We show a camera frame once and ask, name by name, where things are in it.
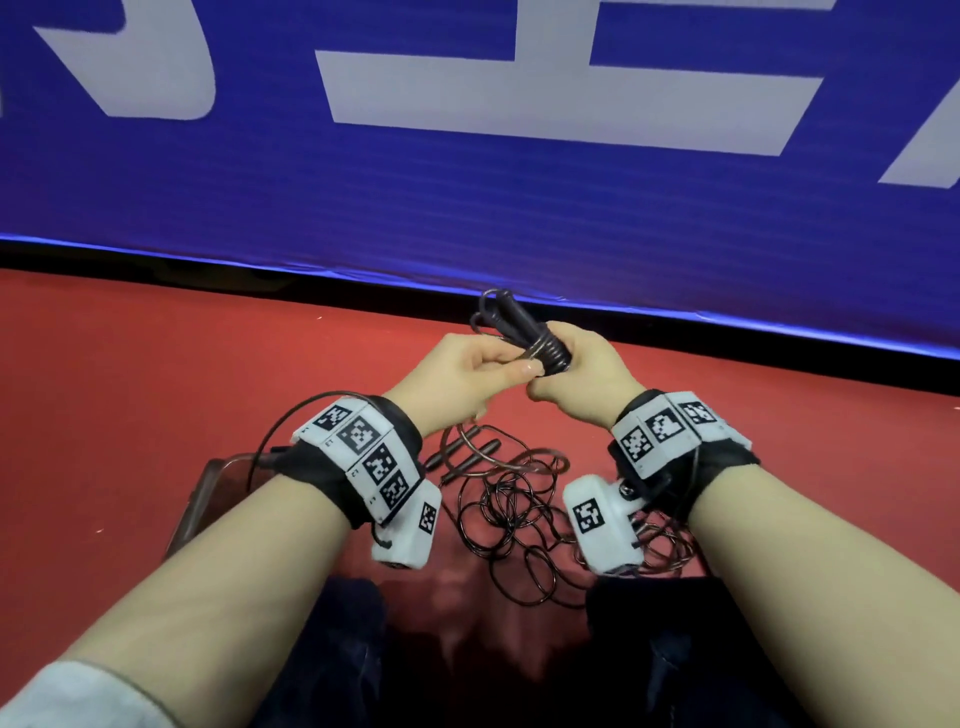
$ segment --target dark pants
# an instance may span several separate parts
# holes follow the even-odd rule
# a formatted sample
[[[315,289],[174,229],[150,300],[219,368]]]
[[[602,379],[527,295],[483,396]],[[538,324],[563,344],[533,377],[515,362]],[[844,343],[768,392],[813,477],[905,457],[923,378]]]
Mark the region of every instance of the dark pants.
[[[656,728],[812,728],[718,579],[602,579],[587,618],[596,678],[583,689],[622,707],[612,715]],[[386,635],[373,583],[331,578],[251,728],[410,718],[374,718]]]

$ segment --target forearm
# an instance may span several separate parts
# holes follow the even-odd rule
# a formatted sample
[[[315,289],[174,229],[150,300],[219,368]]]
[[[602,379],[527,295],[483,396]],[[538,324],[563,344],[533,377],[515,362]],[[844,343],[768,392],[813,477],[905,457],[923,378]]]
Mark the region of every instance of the forearm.
[[[826,726],[955,725],[960,595],[757,466],[690,527],[778,671]]]
[[[348,532],[323,493],[279,475],[147,577],[63,659],[129,679],[186,728],[246,724]]]

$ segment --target hand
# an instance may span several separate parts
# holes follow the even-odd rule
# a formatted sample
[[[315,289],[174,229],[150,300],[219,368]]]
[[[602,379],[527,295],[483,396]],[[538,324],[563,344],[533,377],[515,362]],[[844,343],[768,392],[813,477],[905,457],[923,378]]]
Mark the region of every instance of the hand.
[[[552,401],[570,417],[610,429],[630,401],[644,391],[611,343],[572,324],[547,324],[573,354],[565,372],[527,385],[533,401]]]
[[[424,437],[486,411],[493,395],[542,376],[536,359],[492,336],[447,334],[417,368],[384,395]]]

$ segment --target black trim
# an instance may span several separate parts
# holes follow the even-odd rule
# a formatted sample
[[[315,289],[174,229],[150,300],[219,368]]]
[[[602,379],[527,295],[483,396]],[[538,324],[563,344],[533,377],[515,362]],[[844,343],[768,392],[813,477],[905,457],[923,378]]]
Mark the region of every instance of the black trim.
[[[0,267],[333,305],[457,324],[465,324],[476,310],[475,298],[459,294],[6,241],[0,241]],[[960,396],[960,362],[949,359],[640,314],[537,303],[524,306],[541,321],[562,319],[626,344]]]

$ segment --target black wrist strap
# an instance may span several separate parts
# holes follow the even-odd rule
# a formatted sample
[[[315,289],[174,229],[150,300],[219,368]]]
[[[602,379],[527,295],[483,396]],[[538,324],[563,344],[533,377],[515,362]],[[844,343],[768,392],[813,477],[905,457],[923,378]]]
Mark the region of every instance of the black wrist strap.
[[[620,413],[620,422],[642,405],[664,394],[649,389],[633,399]],[[641,478],[620,444],[613,440],[608,447],[616,462],[617,473],[624,478],[637,497],[643,498],[645,510],[659,510],[676,522],[686,523],[697,498],[717,475],[726,468],[759,465],[760,460],[749,449],[732,439],[702,442],[699,447],[668,462],[655,473]]]
[[[416,461],[423,447],[423,439],[410,418],[390,400],[374,396],[368,399],[391,422],[404,447]],[[420,463],[417,466],[422,477]],[[363,498],[347,480],[347,475],[319,448],[299,440],[276,459],[274,470],[302,483],[309,483],[323,492],[347,517],[351,528],[357,529],[373,520]]]

